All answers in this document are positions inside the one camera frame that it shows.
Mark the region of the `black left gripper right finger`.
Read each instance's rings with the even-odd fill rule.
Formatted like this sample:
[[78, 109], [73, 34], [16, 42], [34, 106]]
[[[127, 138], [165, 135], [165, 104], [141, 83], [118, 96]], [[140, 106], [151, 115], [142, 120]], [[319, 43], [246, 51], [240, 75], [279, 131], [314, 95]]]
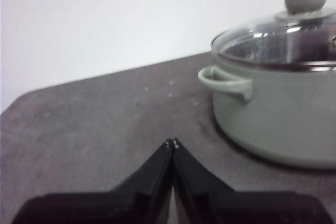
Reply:
[[181, 223], [330, 223], [315, 197], [294, 191], [236, 191], [206, 169], [178, 139], [172, 165]]

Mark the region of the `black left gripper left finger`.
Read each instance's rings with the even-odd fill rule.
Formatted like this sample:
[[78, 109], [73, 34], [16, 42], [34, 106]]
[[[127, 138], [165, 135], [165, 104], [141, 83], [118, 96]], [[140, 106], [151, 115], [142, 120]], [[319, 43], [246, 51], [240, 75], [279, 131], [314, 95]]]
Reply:
[[32, 198], [22, 205], [13, 223], [167, 223], [172, 156], [169, 139], [114, 189]]

